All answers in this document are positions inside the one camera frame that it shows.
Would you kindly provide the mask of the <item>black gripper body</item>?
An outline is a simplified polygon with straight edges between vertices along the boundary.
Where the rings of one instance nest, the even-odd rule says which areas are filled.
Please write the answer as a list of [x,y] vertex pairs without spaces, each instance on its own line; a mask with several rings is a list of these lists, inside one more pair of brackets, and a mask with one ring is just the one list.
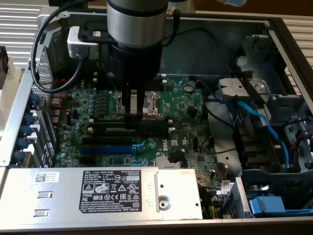
[[109,46],[109,71],[127,83],[145,83],[159,72],[161,56],[161,43],[146,48],[112,44]]

